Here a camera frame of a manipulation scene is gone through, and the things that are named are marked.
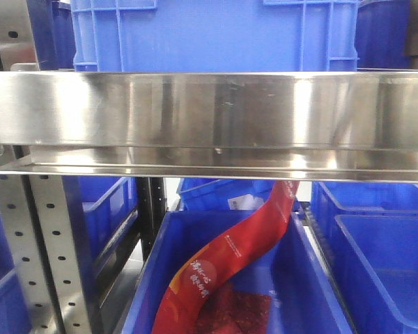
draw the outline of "white label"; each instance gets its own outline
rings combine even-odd
[[[265,201],[262,197],[253,197],[252,194],[242,195],[228,199],[229,209],[231,210],[257,210]]]

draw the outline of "crate handle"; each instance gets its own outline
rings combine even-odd
[[[287,5],[287,4],[288,4],[288,0],[263,0],[263,5],[265,6],[280,6],[280,5]]]
[[[133,10],[152,10],[157,8],[157,0],[134,0],[130,9]]]

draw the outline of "blue plastic crate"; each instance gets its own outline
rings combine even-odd
[[[337,216],[332,268],[359,333],[418,334],[418,217]]]
[[[410,0],[363,0],[357,14],[359,67],[410,68],[405,56]]]
[[[133,177],[79,178],[91,255],[96,258],[113,233],[137,205]]]
[[[418,216],[415,184],[313,182],[311,212],[322,237],[333,244],[338,214]]]
[[[26,334],[31,330],[28,311],[0,220],[0,334]]]
[[[162,296],[177,270],[198,249],[250,214],[168,213],[146,263],[123,333],[150,333]],[[295,215],[281,242],[235,275],[231,282],[234,289],[272,297],[269,334],[352,333]]]
[[[52,12],[54,45],[56,47],[59,68],[73,68],[73,58],[76,53],[75,33],[72,28],[71,5],[48,0]]]
[[[355,70],[359,0],[72,0],[79,71]]]
[[[239,208],[243,200],[257,206],[263,204],[270,197],[274,183],[272,180],[187,178],[181,179],[178,194],[186,210],[230,210]]]

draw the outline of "food item in bin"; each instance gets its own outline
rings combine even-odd
[[[267,253],[283,237],[298,185],[298,182],[277,181],[270,199],[260,209],[215,237],[178,270],[162,297],[152,334],[193,333],[199,312],[210,296],[237,272]],[[246,297],[243,298],[243,302],[251,303]],[[226,314],[223,317],[226,317],[224,330],[237,331],[229,317]],[[246,311],[242,319],[239,324],[236,323],[241,331],[253,333],[251,331],[263,327],[261,323],[249,320]]]
[[[271,297],[222,285],[206,301],[193,334],[266,334]]]

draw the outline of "stainless steel shelf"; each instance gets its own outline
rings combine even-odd
[[[418,182],[418,72],[0,73],[0,173]]]

